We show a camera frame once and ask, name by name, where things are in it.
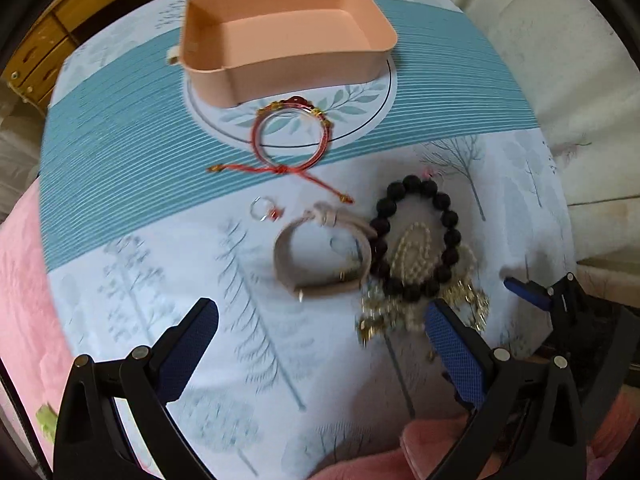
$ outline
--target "black beaded bracelet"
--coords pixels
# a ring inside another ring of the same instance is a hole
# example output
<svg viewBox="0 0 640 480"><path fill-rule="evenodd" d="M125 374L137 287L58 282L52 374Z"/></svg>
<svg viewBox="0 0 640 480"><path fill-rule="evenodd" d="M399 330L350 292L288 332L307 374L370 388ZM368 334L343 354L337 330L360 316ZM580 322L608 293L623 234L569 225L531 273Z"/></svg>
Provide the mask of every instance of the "black beaded bracelet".
<svg viewBox="0 0 640 480"><path fill-rule="evenodd" d="M397 202L407 194L419 194L431 199L434 208L442 211L440 222L447 229L444 233L445 249L442 251L440 264L433 271L433 275L422 283L403 283L400 278L390 276L391 266L384 257L387 250L385 235L391 231L388 219L396 213ZM415 303L420 300L422 295L427 298L436 296L440 285L451 279L451 267L460 259L456 247L462 241L462 235L455 228L458 225L458 214L449 209L450 206L451 198L449 195L438 192L438 185L431 179L420 180L420 177L416 175L408 175L402 182L392 182L386 188L386 197L378 200L376 204L378 216L369 223L378 233L378 238L371 241L373 257L371 273L383 280L383 290L386 296L402 296L405 301Z"/></svg>

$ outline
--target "tablecloth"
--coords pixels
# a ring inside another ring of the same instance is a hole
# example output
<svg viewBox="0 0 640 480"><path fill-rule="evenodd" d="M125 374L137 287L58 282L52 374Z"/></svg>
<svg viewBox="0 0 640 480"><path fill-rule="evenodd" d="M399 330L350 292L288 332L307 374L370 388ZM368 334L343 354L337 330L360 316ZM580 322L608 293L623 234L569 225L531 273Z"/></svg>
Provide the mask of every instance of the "tablecloth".
<svg viewBox="0 0 640 480"><path fill-rule="evenodd" d="M257 107L208 107L177 66L186 0L156 0L97 34L65 63L42 153L42 236L54 303L74 353L121 358L151 345L201 296L221 327L183 398L168 409L217 478L300 479L336 460L389 449L411 416L459 409L424 336L393 333L362 348L359 294L299 303L273 277L282 223L334 198L296 176L226 172L251 162ZM562 189L532 111L488 41L449 0L375 0L398 46L375 81L300 92L328 111L334 139L315 176L374 215L386 185L426 166L444 189L492 302L485 339L517 356L549 331L548 318L502 287L515 275L551 283L574 266ZM308 156L312 126L273 121L268 151ZM280 222L254 221L270 196ZM403 204L391 247L420 219L442 233L430 205ZM309 267L335 269L353 251L339 232L296 241ZM125 417L143 462L151 461Z"/></svg>

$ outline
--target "beige leather bracelet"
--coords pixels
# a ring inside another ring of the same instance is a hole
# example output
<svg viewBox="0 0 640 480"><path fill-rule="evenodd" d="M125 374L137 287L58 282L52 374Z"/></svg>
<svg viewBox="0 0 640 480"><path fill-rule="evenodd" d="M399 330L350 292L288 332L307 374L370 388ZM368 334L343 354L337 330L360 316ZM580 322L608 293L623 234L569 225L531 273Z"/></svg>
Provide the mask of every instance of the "beige leather bracelet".
<svg viewBox="0 0 640 480"><path fill-rule="evenodd" d="M294 231L305 222L316 222L321 226L343 228L353 235L362 253L362 265L355 276L348 281L329 282L321 285L302 285L295 282L292 278L295 264L293 264L291 258L290 243ZM300 218L287 225L276 238L273 247L273 266L276 278L300 301L305 298L322 298L358 290L367 281L371 267L369 239L377 236L375 229L366 220L344 210L336 210L328 204L316 203L313 209L305 211Z"/></svg>

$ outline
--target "red braided cord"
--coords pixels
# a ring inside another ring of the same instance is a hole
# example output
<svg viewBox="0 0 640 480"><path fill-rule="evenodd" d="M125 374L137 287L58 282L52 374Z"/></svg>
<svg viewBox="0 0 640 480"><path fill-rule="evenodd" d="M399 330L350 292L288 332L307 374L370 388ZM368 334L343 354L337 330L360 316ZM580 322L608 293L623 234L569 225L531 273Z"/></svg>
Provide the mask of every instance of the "red braided cord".
<svg viewBox="0 0 640 480"><path fill-rule="evenodd" d="M306 112L310 112L315 117L318 118L320 123L322 124L322 138L320 139L320 143L318 144L318 148L313 156L303 162L298 166L286 166L285 164L275 164L272 160L269 160L266 156L262 154L262 150L260 149L259 139L260 139L260 126L264 122L264 120L269 116L271 112L282 110L283 108L295 108L297 110L304 110ZM251 147L254 150L255 158L257 158L261 163L264 164L263 168L255 168L253 166L247 166L245 164L215 164L207 168L207 171L211 173L217 173L222 170L237 170L237 171L247 171L249 173L275 173L275 174L296 174L301 176L302 178L317 184L320 187L325 188L327 191L337 195L340 198L341 202L352 204L353 198L349 195L341 193L337 189L329 186L322 180L314 177L311 174L308 174L306 170L313 167L324 155L326 151L326 147L329 143L329 138L331 137L331 129L332 124L326 118L322 110L315 108L309 101L300 96L293 96L284 101L276 101L268 106L258 110L257 117L254 122L254 126L251 129Z"/></svg>

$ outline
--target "orange plastic box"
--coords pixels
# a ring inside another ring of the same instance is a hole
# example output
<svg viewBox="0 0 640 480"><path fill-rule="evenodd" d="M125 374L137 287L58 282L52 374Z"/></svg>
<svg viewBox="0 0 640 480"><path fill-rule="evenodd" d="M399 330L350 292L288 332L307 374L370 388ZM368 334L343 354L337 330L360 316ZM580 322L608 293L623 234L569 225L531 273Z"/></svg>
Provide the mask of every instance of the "orange plastic box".
<svg viewBox="0 0 640 480"><path fill-rule="evenodd" d="M373 0L189 0L178 60L203 101L229 108L372 81L397 41Z"/></svg>

